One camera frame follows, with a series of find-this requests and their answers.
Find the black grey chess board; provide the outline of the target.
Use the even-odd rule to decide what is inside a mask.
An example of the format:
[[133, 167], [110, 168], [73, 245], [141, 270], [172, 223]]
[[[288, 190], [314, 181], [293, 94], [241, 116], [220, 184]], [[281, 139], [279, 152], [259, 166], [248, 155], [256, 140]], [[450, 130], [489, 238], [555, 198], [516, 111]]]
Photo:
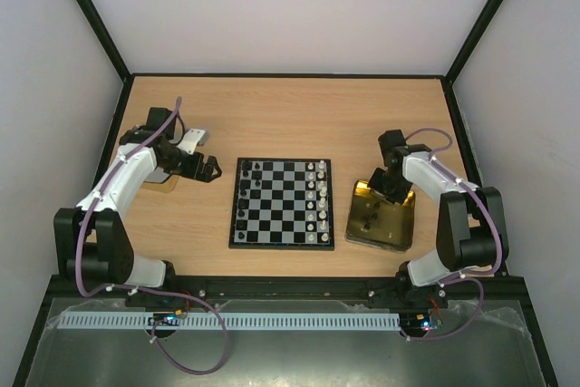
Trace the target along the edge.
[[329, 159], [237, 160], [229, 248], [332, 251], [334, 246]]

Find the gold metal tin tray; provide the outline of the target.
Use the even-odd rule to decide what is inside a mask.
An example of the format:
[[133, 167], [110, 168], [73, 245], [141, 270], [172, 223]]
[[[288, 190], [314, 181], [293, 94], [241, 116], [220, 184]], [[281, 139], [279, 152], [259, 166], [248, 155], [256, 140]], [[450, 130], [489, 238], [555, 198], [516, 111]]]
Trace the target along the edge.
[[401, 204], [375, 193], [367, 180], [357, 180], [345, 229], [351, 243], [395, 252], [412, 246], [416, 196], [411, 190]]

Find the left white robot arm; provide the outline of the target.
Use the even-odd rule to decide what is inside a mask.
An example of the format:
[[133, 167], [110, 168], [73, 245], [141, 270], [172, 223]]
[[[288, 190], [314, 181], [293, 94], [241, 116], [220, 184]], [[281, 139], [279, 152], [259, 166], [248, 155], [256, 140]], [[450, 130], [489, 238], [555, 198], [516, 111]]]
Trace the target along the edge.
[[209, 138], [188, 128], [178, 109], [150, 108], [148, 118], [123, 133], [114, 160], [76, 206], [53, 219], [58, 270], [90, 298], [101, 291], [161, 289], [175, 275], [168, 260], [138, 255], [124, 217], [145, 182], [163, 184], [174, 176], [209, 183], [222, 174], [214, 156], [198, 151]]

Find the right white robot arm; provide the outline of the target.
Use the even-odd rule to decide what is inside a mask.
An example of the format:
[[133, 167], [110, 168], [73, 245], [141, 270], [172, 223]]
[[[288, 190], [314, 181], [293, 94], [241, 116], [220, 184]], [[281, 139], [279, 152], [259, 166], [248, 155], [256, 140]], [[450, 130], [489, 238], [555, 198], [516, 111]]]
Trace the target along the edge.
[[402, 267], [397, 300], [413, 307], [426, 297], [427, 286], [495, 275], [505, 254], [499, 192], [467, 182], [424, 144], [409, 145], [404, 138], [379, 143], [383, 168], [371, 177], [372, 192], [401, 204], [416, 185], [438, 206], [435, 248]]

